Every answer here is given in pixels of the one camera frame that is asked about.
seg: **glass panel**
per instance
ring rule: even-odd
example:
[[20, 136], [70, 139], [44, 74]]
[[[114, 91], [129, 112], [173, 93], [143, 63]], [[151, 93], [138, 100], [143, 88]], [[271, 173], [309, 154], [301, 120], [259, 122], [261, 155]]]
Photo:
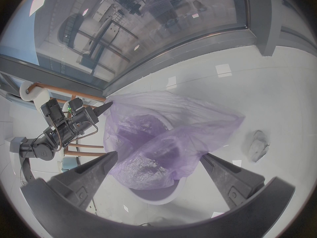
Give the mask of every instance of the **glass panel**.
[[104, 89], [172, 47], [245, 27], [244, 0], [28, 0], [0, 53]]
[[312, 30], [293, 0], [282, 0], [281, 30], [301, 37], [316, 47], [316, 40], [312, 34]]

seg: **white tile floor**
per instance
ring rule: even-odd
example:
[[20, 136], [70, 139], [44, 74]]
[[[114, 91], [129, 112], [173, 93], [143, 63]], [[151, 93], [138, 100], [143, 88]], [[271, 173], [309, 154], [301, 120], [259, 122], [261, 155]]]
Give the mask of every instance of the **white tile floor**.
[[[229, 65], [232, 75], [218, 77], [216, 66], [224, 64]], [[254, 46], [223, 50], [162, 69], [115, 94], [164, 90], [174, 77], [175, 87], [170, 92], [213, 101], [246, 116], [228, 146], [214, 152], [216, 156], [230, 162], [240, 160], [242, 168], [265, 176], [265, 183], [278, 176], [296, 186], [289, 206], [265, 237], [277, 236], [299, 211], [317, 178], [317, 58], [285, 47], [277, 47], [273, 57], [267, 58]], [[21, 133], [18, 119], [15, 121], [14, 136], [15, 132]], [[101, 145], [104, 122], [104, 117], [100, 117], [99, 132], [80, 143]], [[267, 134], [270, 148], [266, 156], [253, 164], [246, 154], [253, 133], [259, 129]], [[22, 132], [30, 137], [25, 129]], [[90, 159], [80, 158], [81, 163]], [[42, 162], [31, 164], [39, 176], [48, 179], [47, 174], [41, 174]], [[56, 172], [54, 161], [46, 166], [46, 172]], [[229, 209], [201, 164], [169, 204], [154, 206], [140, 202], [112, 176], [106, 177], [94, 201], [98, 216], [134, 225], [193, 223]]]

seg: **plastic bag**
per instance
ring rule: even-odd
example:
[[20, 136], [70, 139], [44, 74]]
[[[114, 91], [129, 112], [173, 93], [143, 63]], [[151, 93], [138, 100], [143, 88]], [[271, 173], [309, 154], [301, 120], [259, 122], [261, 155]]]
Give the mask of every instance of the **plastic bag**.
[[166, 91], [110, 96], [104, 148], [117, 151], [109, 172], [133, 189], [167, 188], [192, 174], [202, 155], [223, 147], [244, 116]]

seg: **translucent bag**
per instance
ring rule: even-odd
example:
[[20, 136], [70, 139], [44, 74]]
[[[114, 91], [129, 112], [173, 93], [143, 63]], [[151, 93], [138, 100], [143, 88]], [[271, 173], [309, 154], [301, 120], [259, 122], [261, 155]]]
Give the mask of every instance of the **translucent bag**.
[[224, 146], [244, 116], [167, 91], [110, 96], [104, 148], [117, 151], [109, 172], [133, 189], [167, 188], [192, 174], [201, 158]]

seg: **ceiling light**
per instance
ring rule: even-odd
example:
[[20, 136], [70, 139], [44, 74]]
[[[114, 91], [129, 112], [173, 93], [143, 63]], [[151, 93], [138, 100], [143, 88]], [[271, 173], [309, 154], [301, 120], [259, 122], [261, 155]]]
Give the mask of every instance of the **ceiling light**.
[[33, 0], [32, 1], [31, 9], [30, 9], [30, 16], [43, 6], [44, 1], [45, 0]]
[[88, 11], [88, 9], [84, 10], [82, 15], [84, 16], [87, 13], [87, 11]]

